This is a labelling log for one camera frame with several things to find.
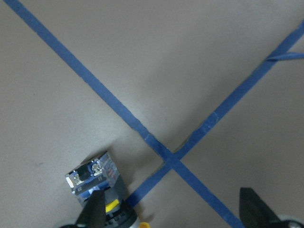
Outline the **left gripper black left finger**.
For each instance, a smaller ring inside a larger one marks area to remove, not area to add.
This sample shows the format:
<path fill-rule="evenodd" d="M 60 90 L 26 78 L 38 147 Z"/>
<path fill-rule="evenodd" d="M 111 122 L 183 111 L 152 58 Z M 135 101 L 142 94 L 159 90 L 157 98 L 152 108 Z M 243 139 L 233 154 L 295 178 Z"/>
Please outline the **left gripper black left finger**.
<path fill-rule="evenodd" d="M 87 200 L 83 210 L 75 222 L 77 228 L 104 228 L 105 227 L 105 192 L 95 190 Z"/>

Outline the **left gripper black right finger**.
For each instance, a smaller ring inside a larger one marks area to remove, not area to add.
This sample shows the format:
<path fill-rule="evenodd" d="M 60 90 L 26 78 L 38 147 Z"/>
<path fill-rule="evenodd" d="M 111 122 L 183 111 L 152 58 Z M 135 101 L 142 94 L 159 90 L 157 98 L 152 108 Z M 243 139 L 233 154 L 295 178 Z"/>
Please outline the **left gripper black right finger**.
<path fill-rule="evenodd" d="M 283 224 L 252 188 L 240 188 L 239 217 L 245 228 L 280 228 Z"/>

